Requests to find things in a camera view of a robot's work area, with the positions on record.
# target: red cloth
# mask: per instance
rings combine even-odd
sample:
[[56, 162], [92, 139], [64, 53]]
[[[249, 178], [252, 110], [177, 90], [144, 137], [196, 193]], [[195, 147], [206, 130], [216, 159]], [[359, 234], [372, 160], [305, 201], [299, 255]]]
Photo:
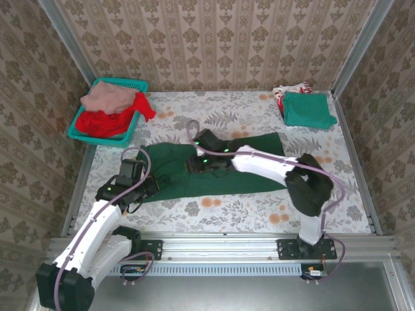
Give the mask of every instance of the red cloth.
[[143, 93], [136, 93], [133, 104], [121, 113], [107, 115], [102, 110], [83, 111], [75, 123], [75, 128], [81, 133], [99, 138], [107, 138], [125, 133], [136, 110], [144, 115], [146, 122], [149, 119], [153, 119], [156, 115], [156, 112], [151, 109], [145, 95]]

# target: metal beam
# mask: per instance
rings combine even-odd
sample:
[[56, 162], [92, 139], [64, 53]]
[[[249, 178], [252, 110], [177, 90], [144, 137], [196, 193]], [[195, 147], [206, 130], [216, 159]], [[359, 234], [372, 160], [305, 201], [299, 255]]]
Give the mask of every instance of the metal beam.
[[357, 186], [359, 188], [359, 192], [361, 193], [361, 198], [362, 198], [364, 208], [366, 209], [366, 212], [369, 213], [370, 217], [368, 218], [369, 220], [372, 221], [372, 226], [375, 229], [375, 233], [377, 235], [382, 235], [383, 232], [382, 232], [381, 224], [377, 217], [375, 205], [372, 201], [372, 197], [370, 196], [369, 188], [366, 183], [366, 179], [364, 178], [363, 169], [361, 167], [359, 157], [357, 156], [356, 148], [355, 148], [355, 145], [353, 144], [353, 139], [351, 138], [348, 123], [346, 121], [346, 117], [344, 116], [343, 108], [340, 103], [340, 99], [338, 99], [338, 97], [335, 97], [335, 107], [336, 107], [336, 112], [337, 112], [337, 117], [338, 117], [338, 123], [340, 124], [340, 127], [342, 128], [344, 142], [346, 143], [346, 147], [349, 152], [351, 165], [355, 173]]
[[[394, 239], [376, 235], [333, 235], [346, 245], [345, 262], [384, 262], [398, 259]], [[171, 263], [264, 263], [310, 262], [310, 260], [278, 259], [277, 240], [296, 238], [288, 233], [142, 233], [144, 240], [163, 240], [162, 262]], [[52, 262], [70, 243], [70, 238], [51, 240], [48, 261]], [[335, 244], [338, 254], [340, 244]]]
[[373, 6], [372, 11], [366, 23], [364, 24], [359, 36], [356, 39], [354, 46], [351, 48], [348, 58], [344, 62], [340, 73], [333, 85], [332, 93], [335, 96], [340, 96], [344, 88], [348, 84], [352, 74], [357, 68], [360, 60], [366, 52], [370, 42], [374, 38], [381, 23], [385, 19], [389, 8], [392, 6], [394, 0], [378, 0]]
[[71, 226], [71, 222], [75, 219], [76, 215], [78, 214], [96, 150], [97, 146], [94, 146], [92, 144], [89, 144], [86, 147], [84, 159], [82, 160], [82, 164], [80, 166], [77, 183], [75, 184], [71, 202], [69, 203], [69, 208], [66, 214], [64, 227], [62, 228], [61, 236], [67, 236], [69, 228]]
[[82, 73], [86, 83], [91, 86], [97, 77], [93, 73], [88, 59], [80, 48], [80, 45], [74, 37], [72, 30], [69, 28], [68, 23], [65, 21], [63, 14], [59, 10], [58, 4], [56, 1], [51, 0], [39, 0], [39, 3], [45, 11], [47, 17], [51, 20], [53, 27], [66, 46], [66, 49], [76, 63], [79, 71]]
[[384, 262], [386, 276], [398, 310], [415, 310], [414, 294], [410, 288], [402, 263], [394, 260]]

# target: clothing pile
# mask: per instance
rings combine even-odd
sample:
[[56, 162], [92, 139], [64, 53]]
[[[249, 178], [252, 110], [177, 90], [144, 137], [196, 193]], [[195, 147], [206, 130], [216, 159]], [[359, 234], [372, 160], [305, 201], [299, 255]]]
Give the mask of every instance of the clothing pile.
[[79, 115], [75, 128], [91, 137], [107, 138], [126, 132], [136, 111], [144, 115], [146, 122], [156, 115], [144, 93], [103, 81], [80, 101], [85, 111]]
[[307, 126], [328, 130], [337, 123], [330, 115], [325, 93], [314, 93], [308, 82], [275, 87], [272, 92], [287, 126]]
[[277, 105], [279, 108], [279, 112], [281, 112], [281, 115], [284, 117], [284, 105], [283, 105], [283, 99], [285, 92], [291, 92], [291, 93], [301, 93], [301, 94], [309, 94], [313, 92], [313, 89], [309, 85], [307, 81], [296, 84], [295, 86], [279, 86], [272, 89], [273, 94], [275, 95], [275, 98], [277, 100]]

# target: wall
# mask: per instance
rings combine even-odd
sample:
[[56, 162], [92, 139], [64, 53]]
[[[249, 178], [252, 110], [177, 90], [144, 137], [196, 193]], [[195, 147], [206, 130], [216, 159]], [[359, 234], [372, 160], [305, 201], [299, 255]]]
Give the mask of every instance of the wall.
[[340, 97], [383, 230], [415, 285], [415, 2], [396, 0]]
[[96, 76], [150, 91], [333, 85], [374, 0], [57, 0]]
[[36, 1], [0, 1], [0, 310], [24, 310], [62, 229], [84, 146], [66, 130], [86, 85]]

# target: teal laundry basket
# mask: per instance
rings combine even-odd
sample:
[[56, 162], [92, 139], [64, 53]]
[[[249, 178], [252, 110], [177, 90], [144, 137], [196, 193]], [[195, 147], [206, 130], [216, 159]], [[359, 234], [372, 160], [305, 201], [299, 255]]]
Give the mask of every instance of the teal laundry basket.
[[[148, 83], [145, 81], [125, 79], [125, 78], [111, 78], [111, 77], [102, 77], [102, 78], [96, 79], [93, 85], [91, 86], [91, 88], [93, 88], [100, 81], [115, 84], [116, 86], [130, 87], [132, 89], [137, 89], [138, 91], [142, 93], [147, 92], [147, 89], [148, 89]], [[81, 133], [75, 128], [75, 123], [77, 122], [79, 115], [83, 111], [85, 111], [85, 109], [83, 106], [81, 106], [78, 110], [77, 115], [75, 115], [75, 118], [73, 119], [71, 123], [71, 126], [69, 127], [67, 131], [67, 135], [70, 138], [78, 139], [79, 141], [84, 141], [87, 144], [102, 144], [104, 146], [119, 147], [119, 148], [128, 147], [132, 139], [132, 135], [134, 134], [134, 129], [136, 128], [138, 119], [141, 115], [138, 111], [134, 113], [131, 123], [125, 133], [112, 136], [112, 137], [107, 137], [107, 138], [96, 138], [96, 137], [91, 137], [88, 134]]]

